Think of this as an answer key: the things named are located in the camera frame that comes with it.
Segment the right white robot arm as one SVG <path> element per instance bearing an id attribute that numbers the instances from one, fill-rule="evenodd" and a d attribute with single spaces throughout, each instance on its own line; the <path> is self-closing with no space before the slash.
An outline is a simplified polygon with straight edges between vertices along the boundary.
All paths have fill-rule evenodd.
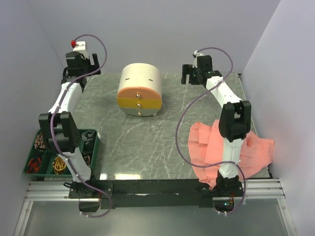
<path id="1" fill-rule="evenodd" d="M 193 64 L 182 66 L 181 83 L 184 85 L 188 80 L 192 85 L 202 85 L 222 108 L 219 132 L 223 138 L 223 153 L 215 190 L 219 196 L 229 196 L 237 191 L 243 193 L 238 163 L 241 147 L 251 130 L 251 104 L 238 97 L 226 84 L 222 74 L 213 69 L 210 55 L 196 51 L 193 57 Z"/>

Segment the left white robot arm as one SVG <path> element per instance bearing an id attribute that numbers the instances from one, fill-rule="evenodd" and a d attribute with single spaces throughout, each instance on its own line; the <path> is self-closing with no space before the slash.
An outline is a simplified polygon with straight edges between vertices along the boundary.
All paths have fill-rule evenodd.
<path id="1" fill-rule="evenodd" d="M 73 49 L 65 59 L 60 94 L 53 107 L 40 114 L 39 125 L 48 148 L 65 162 L 74 182 L 83 182 L 81 192 L 91 198 L 98 193 L 98 184 L 91 181 L 97 131 L 78 129 L 72 113 L 85 89 L 86 77 L 100 74 L 99 62 L 97 54 L 90 56 L 86 49 Z"/>

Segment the cream round drawer cabinet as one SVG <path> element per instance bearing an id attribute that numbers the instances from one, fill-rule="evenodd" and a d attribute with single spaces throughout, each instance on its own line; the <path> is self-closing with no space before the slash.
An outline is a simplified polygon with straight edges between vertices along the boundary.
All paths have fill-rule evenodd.
<path id="1" fill-rule="evenodd" d="M 159 69 L 147 63 L 125 66 L 121 73 L 116 101 L 127 115 L 156 116 L 162 107 L 162 78 Z"/>

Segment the grey cloth bundle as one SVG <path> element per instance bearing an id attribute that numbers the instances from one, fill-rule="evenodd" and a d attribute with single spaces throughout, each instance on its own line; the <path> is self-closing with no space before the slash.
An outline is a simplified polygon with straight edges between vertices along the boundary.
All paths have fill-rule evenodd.
<path id="1" fill-rule="evenodd" d="M 92 143 L 95 137 L 96 132 L 94 130 L 87 130 L 81 134 L 81 138 L 85 144 Z"/>

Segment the black base bar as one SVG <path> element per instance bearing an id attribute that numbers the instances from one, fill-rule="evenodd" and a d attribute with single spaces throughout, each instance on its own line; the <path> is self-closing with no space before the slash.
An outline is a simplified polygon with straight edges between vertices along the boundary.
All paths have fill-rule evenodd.
<path id="1" fill-rule="evenodd" d="M 76 182 L 63 185 L 69 188 L 71 200 L 79 200 L 83 212 L 118 207 L 213 207 L 214 198 L 233 199 L 244 194 L 237 191 L 219 196 L 215 187 L 197 179 L 96 180 L 90 187 Z"/>

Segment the aluminium rail frame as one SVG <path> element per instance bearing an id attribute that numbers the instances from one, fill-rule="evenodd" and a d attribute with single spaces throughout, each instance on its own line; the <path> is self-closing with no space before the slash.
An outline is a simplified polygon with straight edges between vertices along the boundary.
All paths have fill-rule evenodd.
<path id="1" fill-rule="evenodd" d="M 297 234 L 287 208 L 279 179 L 249 179 L 226 192 L 211 190 L 196 179 L 164 180 L 97 180 L 95 186 L 106 194 L 99 195 L 82 183 L 66 181 L 32 181 L 29 183 L 24 205 L 14 234 L 22 236 L 35 202 L 79 201 L 100 203 L 101 207 L 212 207 L 214 202 L 234 201 L 245 204 L 249 199 L 276 199 L 286 232 Z"/>

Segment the salmon pink cloth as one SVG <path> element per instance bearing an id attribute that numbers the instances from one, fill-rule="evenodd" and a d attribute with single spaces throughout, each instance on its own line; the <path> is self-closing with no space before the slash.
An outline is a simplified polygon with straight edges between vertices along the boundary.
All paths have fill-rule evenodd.
<path id="1" fill-rule="evenodd" d="M 245 178 L 250 178 L 272 163 L 275 142 L 258 137 L 252 131 L 247 134 L 241 147 L 240 164 Z M 219 132 L 219 121 L 208 126 L 196 122 L 190 128 L 188 139 L 189 156 L 191 163 L 208 165 L 222 161 L 223 138 Z M 194 173 L 200 182 L 210 188 L 216 186 L 219 166 L 210 168 L 193 167 Z"/>

